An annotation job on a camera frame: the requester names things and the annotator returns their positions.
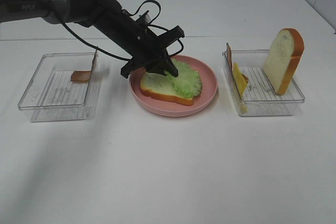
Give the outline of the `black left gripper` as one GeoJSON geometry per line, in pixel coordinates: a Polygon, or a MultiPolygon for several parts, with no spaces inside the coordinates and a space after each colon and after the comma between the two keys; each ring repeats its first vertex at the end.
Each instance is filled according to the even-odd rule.
{"type": "Polygon", "coordinates": [[[184,37],[184,31],[176,26],[161,35],[151,31],[143,20],[136,22],[131,17],[121,15],[122,31],[126,45],[123,49],[132,58],[121,68],[121,75],[125,78],[139,68],[144,67],[148,73],[166,76],[166,72],[177,77],[179,72],[167,53],[167,47],[184,37]]]}

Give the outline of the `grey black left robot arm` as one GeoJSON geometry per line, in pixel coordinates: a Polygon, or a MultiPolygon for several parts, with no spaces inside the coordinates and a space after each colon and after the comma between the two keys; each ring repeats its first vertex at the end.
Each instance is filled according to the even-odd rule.
{"type": "Polygon", "coordinates": [[[76,23],[95,27],[130,56],[121,75],[145,68],[147,72],[177,77],[178,70],[167,47],[184,37],[176,26],[156,35],[146,14],[134,20],[117,0],[1,0],[1,22],[40,17],[50,24],[76,23]]]}

